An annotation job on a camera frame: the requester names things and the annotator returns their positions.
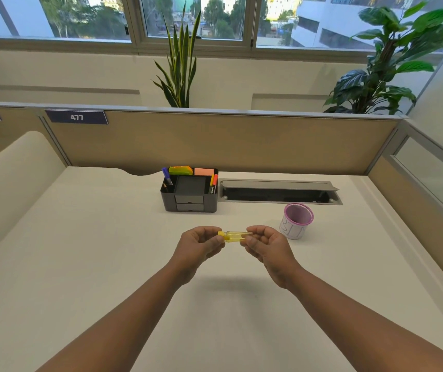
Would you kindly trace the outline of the window frame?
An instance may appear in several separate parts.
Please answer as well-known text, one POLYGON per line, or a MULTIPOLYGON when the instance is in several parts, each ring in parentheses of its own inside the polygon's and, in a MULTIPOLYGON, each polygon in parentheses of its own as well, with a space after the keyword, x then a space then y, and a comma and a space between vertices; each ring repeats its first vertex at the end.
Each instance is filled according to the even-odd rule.
POLYGON ((0 0, 0 50, 166 54, 168 37, 197 32, 195 55, 364 62, 372 43, 358 13, 389 7, 403 20, 443 0, 0 0))

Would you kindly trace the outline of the person's right forearm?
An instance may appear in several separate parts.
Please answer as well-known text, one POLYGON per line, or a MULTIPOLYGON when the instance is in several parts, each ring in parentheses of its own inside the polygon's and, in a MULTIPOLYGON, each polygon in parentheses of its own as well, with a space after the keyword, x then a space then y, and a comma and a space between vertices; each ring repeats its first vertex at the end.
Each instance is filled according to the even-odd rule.
POLYGON ((343 294, 301 266, 286 288, 356 372, 443 372, 443 350, 343 294))

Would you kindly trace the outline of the yellow highlighter pen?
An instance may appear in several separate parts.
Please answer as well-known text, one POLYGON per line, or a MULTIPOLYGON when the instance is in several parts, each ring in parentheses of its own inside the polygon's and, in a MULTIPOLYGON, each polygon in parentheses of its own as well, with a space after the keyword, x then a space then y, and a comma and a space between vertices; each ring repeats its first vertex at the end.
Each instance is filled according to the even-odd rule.
POLYGON ((238 243, 253 233, 249 231, 218 231, 218 235, 223 238, 225 243, 238 243))

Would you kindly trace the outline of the dark grey desk organizer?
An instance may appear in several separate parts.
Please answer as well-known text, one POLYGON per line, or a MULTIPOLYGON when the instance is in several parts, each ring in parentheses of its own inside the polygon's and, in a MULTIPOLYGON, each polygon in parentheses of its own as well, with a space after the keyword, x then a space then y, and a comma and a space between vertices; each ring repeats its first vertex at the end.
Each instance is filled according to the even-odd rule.
POLYGON ((218 208, 218 184, 216 192, 209 194, 212 176, 170 175, 173 185, 161 187, 163 206, 168 212, 215 213, 218 208))

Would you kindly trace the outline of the broad leaf green plant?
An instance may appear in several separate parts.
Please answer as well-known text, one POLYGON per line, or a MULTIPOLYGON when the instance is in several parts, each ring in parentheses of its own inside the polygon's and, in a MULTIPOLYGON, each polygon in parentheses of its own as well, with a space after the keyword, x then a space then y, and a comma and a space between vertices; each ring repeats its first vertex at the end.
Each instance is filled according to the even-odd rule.
POLYGON ((324 103, 326 113, 395 115, 401 112, 402 99, 416 105, 417 96, 410 88, 391 82, 398 74, 436 69, 425 57, 443 50, 443 8, 409 20, 426 4, 421 1, 400 17, 386 6, 359 12, 360 19, 374 28, 353 37, 372 41, 375 51, 367 56, 366 69, 351 70, 337 81, 324 103))

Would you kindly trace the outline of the person's left forearm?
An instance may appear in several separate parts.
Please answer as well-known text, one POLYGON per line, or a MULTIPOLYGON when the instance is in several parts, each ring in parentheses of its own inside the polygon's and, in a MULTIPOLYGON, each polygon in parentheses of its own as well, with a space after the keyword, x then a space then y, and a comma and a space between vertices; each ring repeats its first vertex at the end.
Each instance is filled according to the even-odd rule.
POLYGON ((36 372, 130 372, 173 296, 196 270, 167 263, 36 372))

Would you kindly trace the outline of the glass side partition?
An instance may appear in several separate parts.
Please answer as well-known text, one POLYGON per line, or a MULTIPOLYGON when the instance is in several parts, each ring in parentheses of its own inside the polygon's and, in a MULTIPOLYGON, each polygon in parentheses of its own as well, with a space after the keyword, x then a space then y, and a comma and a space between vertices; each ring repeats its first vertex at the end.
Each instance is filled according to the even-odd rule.
POLYGON ((368 165, 366 175, 372 173, 380 158, 404 175, 443 215, 443 144, 404 118, 368 165))

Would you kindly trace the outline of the person's left hand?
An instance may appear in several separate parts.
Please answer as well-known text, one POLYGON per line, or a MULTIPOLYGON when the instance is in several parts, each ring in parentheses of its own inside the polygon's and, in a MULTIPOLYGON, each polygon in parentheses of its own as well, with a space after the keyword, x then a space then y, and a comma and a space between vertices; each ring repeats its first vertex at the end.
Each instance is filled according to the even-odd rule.
POLYGON ((175 270, 181 285, 187 284, 207 259, 225 247, 223 238, 198 237, 196 227, 182 233, 168 266, 175 270))

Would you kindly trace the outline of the pink mesh pen cup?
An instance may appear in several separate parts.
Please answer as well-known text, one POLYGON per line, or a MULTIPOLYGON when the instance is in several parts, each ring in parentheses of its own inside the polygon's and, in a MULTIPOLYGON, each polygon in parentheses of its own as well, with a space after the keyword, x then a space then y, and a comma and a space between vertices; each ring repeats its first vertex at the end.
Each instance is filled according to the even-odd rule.
POLYGON ((307 205, 289 203, 284 207, 284 214, 279 226, 280 233, 288 239, 301 239, 313 220, 314 214, 307 205))

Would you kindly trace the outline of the snake plant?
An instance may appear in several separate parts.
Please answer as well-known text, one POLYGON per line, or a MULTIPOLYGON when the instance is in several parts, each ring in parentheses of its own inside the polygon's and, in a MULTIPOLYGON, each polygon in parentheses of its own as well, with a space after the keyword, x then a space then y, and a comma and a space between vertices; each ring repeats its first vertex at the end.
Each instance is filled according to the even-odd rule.
POLYGON ((162 89, 169 105, 178 108, 190 107, 190 89, 197 69, 197 57, 194 55, 194 49, 196 40, 201 39, 198 36, 198 29, 202 13, 197 14, 192 29, 184 22, 185 14, 186 3, 182 10, 180 28, 177 30, 175 25, 172 25, 172 35, 169 26, 165 25, 169 43, 169 54, 167 55, 169 70, 166 71, 155 62, 164 78, 161 79, 158 76, 158 81, 153 81, 157 87, 162 89))

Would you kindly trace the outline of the person's right hand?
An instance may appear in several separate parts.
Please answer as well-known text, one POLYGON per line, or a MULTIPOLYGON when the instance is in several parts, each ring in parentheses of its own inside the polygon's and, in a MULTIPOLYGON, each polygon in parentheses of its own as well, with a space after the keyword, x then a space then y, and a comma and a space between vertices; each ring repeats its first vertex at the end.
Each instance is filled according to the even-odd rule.
POLYGON ((272 228, 271 237, 248 236, 240 244, 266 268, 281 288, 293 290, 293 278, 302 266, 296 260, 287 238, 272 228))

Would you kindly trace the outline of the beige desk partition panel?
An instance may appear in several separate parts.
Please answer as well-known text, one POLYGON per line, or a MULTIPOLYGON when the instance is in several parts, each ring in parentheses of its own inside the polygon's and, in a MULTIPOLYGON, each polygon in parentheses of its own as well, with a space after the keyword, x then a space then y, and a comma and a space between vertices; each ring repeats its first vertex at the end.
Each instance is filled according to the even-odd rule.
POLYGON ((170 166, 279 174, 363 175, 402 117, 97 106, 108 125, 43 117, 71 166, 146 175, 170 166))

